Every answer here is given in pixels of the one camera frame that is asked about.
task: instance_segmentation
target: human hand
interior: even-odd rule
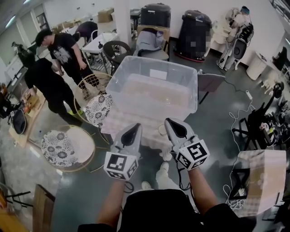
[[[79,65],[80,65],[80,69],[85,69],[85,68],[87,67],[87,64],[84,63],[83,61],[81,61],[81,62],[79,63]]]
[[[62,77],[64,75],[63,70],[59,71],[59,75]]]

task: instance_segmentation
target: wooden board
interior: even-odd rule
[[[18,135],[16,131],[14,130],[13,126],[11,125],[9,128],[10,135],[15,139],[15,141],[22,147],[25,148],[27,141],[30,137],[31,131],[34,126],[34,122],[42,110],[44,104],[45,104],[45,97],[42,94],[41,91],[37,91],[37,95],[39,97],[38,101],[36,102],[35,106],[31,109],[31,112],[28,114],[25,114],[26,121],[27,121],[27,128],[24,134]]]
[[[50,232],[55,198],[41,185],[36,185],[33,203],[33,232]]]
[[[0,209],[0,229],[3,232],[29,232],[14,213]]]

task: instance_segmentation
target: white robot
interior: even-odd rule
[[[209,156],[203,140],[199,140],[189,124],[174,118],[166,118],[165,129],[173,144],[173,156],[187,170],[203,164]],[[132,124],[120,131],[107,152],[104,170],[110,177],[129,180],[138,168],[139,147],[142,137],[140,123]]]

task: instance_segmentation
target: white extension cord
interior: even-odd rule
[[[239,149],[239,152],[241,152],[241,150],[240,150],[240,147],[239,147],[238,143],[237,143],[236,140],[235,140],[235,135],[234,135],[234,133],[233,133],[233,131],[232,131],[232,127],[234,126],[234,124],[235,124],[236,121],[238,120],[240,111],[248,112],[250,109],[251,109],[252,111],[255,110],[255,107],[252,105],[252,102],[253,102],[253,98],[252,98],[252,96],[250,95],[249,91],[246,91],[246,94],[247,94],[247,96],[249,97],[249,99],[251,100],[248,109],[247,109],[247,110],[239,109],[238,112],[237,112],[237,117],[235,117],[233,113],[229,112],[229,116],[230,116],[231,118],[234,119],[234,122],[233,122],[233,124],[232,124],[232,126],[231,126],[231,132],[232,132],[232,136],[233,136],[233,138],[234,138],[234,141],[235,141],[235,143],[236,143],[236,145],[237,145],[237,147],[238,147],[238,149]],[[244,203],[245,203],[245,200],[244,200],[244,199],[242,199],[242,200],[232,200],[232,201],[229,201],[229,197],[230,197],[231,191],[232,191],[232,189],[233,189],[231,175],[232,175],[232,171],[233,171],[233,169],[234,169],[234,167],[235,167],[235,164],[236,164],[237,160],[238,160],[238,157],[237,157],[237,159],[235,160],[235,162],[233,163],[232,170],[231,170],[231,172],[230,172],[231,187],[228,186],[227,184],[225,184],[225,185],[223,186],[223,191],[224,191],[225,194],[227,195],[227,200],[226,200],[225,203],[228,204],[229,207],[230,207],[232,210],[239,210],[239,209],[241,209],[241,208],[244,206]],[[226,192],[225,187],[228,187],[228,188],[229,188],[229,190],[230,190],[229,194]],[[240,189],[240,190],[239,190],[239,194],[240,194],[240,196],[241,196],[241,195],[244,195],[244,190],[243,190],[243,189]]]

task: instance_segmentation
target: ceiling light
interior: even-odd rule
[[[8,24],[5,26],[5,28],[8,28],[14,21],[15,15],[9,20]]]
[[[286,38],[285,38],[286,39]],[[290,42],[289,42],[289,40],[288,39],[286,39],[286,41],[287,41],[287,43],[290,45]]]

